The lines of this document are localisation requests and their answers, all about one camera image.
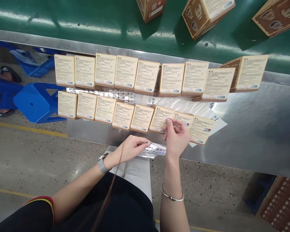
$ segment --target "wristwatch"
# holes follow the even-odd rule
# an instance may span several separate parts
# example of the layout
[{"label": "wristwatch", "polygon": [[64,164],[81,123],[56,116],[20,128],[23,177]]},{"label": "wristwatch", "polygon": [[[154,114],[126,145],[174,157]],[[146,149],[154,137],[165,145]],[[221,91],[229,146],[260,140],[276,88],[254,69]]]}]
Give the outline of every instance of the wristwatch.
[{"label": "wristwatch", "polygon": [[98,159],[98,164],[99,164],[99,168],[100,168],[100,171],[104,174],[108,173],[111,169],[107,169],[105,166],[104,166],[104,163],[103,163],[103,160],[104,158],[108,155],[108,153],[105,153],[104,155],[102,155],[99,159]]}]

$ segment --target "silver bracelet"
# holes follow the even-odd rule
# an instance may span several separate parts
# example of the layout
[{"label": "silver bracelet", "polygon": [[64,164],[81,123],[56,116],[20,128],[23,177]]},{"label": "silver bracelet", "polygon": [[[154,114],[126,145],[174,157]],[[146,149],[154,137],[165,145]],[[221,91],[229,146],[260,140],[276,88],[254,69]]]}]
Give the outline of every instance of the silver bracelet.
[{"label": "silver bracelet", "polygon": [[184,195],[183,189],[181,189],[181,192],[182,192],[182,194],[183,194],[183,197],[182,197],[181,199],[175,199],[175,198],[173,198],[173,197],[171,197],[171,196],[166,195],[165,192],[163,191],[163,185],[162,185],[162,187],[161,187],[161,191],[162,191],[163,195],[165,195],[167,198],[170,198],[171,201],[180,202],[180,201],[183,201],[184,198],[185,198],[185,195]]}]

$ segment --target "cardboard box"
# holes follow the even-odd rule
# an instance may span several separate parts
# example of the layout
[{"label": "cardboard box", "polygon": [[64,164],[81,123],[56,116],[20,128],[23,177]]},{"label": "cardboard box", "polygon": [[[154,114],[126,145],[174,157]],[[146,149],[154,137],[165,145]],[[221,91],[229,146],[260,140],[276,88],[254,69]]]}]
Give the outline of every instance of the cardboard box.
[{"label": "cardboard box", "polygon": [[160,63],[139,60],[133,91],[152,96],[155,91]]},{"label": "cardboard box", "polygon": [[112,125],[116,99],[98,96],[94,120]]},{"label": "cardboard box", "polygon": [[226,102],[234,77],[235,68],[209,69],[202,96],[197,96],[192,101]]},{"label": "cardboard box", "polygon": [[74,56],[54,55],[56,85],[75,86]]},{"label": "cardboard box", "polygon": [[134,112],[134,105],[117,102],[112,127],[129,131]]},{"label": "cardboard box", "polygon": [[220,66],[235,68],[230,92],[257,91],[263,77],[268,55],[242,56]]},{"label": "cardboard box", "polygon": [[212,29],[234,7],[235,0],[188,0],[182,16],[192,39]]},{"label": "cardboard box", "polygon": [[289,30],[290,0],[268,0],[252,20],[270,38]]},{"label": "cardboard box", "polygon": [[181,95],[186,97],[200,96],[205,89],[208,62],[191,62],[185,63],[183,87]]},{"label": "cardboard box", "polygon": [[96,53],[95,86],[106,89],[115,89],[115,71],[117,56]]},{"label": "cardboard box", "polygon": [[94,70],[96,58],[89,56],[74,56],[75,86],[85,89],[94,89]]},{"label": "cardboard box", "polygon": [[184,63],[162,64],[156,96],[180,96],[183,86],[184,69]]},{"label": "cardboard box", "polygon": [[147,134],[154,108],[135,105],[130,130]]},{"label": "cardboard box", "polygon": [[216,121],[203,118],[199,116],[194,116],[194,120],[190,127],[191,142],[198,145],[204,146],[206,143],[211,130],[214,128]]},{"label": "cardboard box", "polygon": [[194,120],[194,116],[190,115],[190,114],[184,114],[184,113],[176,111],[175,114],[174,114],[174,119],[177,119],[177,120],[183,122],[187,126],[187,128],[189,130],[190,127],[191,127],[191,124],[192,124],[192,122]]},{"label": "cardboard box", "polygon": [[167,0],[136,0],[145,23],[161,15]]},{"label": "cardboard box", "polygon": [[165,130],[163,128],[166,126],[166,119],[172,119],[175,111],[156,105],[153,105],[153,108],[155,111],[149,126],[149,131],[164,134]]},{"label": "cardboard box", "polygon": [[77,117],[94,121],[97,98],[98,96],[95,94],[80,92],[77,101]]},{"label": "cardboard box", "polygon": [[76,119],[76,93],[58,91],[58,115],[63,118]]},{"label": "cardboard box", "polygon": [[117,55],[115,88],[133,92],[138,58]]}]

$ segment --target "concrete floor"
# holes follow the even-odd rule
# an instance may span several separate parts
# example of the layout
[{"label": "concrete floor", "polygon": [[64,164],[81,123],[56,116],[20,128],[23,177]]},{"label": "concrete floor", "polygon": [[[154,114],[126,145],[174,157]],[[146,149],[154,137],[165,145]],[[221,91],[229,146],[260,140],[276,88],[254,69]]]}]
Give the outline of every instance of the concrete floor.
[{"label": "concrete floor", "polygon": [[[55,83],[54,71],[41,79],[26,77],[12,55],[0,48],[0,66],[8,64],[29,82]],[[0,122],[65,133],[65,122],[34,124],[16,112]],[[0,127],[0,189],[29,195],[53,195],[92,167],[107,145]],[[164,157],[150,161],[154,217],[159,219]],[[254,217],[243,202],[256,173],[181,160],[181,181],[189,224],[218,231],[275,231]],[[0,221],[29,198],[0,192]]]}]

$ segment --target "sleeve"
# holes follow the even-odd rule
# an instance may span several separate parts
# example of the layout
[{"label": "sleeve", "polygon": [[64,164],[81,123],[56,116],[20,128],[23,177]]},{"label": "sleeve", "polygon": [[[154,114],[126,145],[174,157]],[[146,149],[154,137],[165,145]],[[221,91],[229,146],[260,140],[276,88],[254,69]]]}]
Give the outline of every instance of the sleeve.
[{"label": "sleeve", "polygon": [[54,222],[53,200],[37,197],[0,223],[1,231],[49,232]]}]

